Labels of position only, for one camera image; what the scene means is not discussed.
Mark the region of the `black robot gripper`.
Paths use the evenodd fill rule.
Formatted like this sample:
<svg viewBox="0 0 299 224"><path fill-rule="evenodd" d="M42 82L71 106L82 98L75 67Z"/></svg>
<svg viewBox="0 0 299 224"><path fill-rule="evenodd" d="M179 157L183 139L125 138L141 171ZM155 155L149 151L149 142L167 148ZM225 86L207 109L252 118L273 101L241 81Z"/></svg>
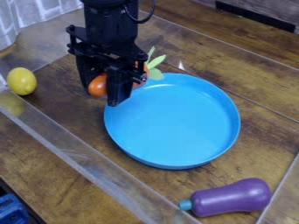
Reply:
<svg viewBox="0 0 299 224"><path fill-rule="evenodd" d="M107 69L107 105L118 106L131 96L134 81L129 71L138 60L147 60L137 46L138 0L81 0L85 5L86 26L66 28L70 34L69 52L77 56L79 77L85 90Z"/></svg>

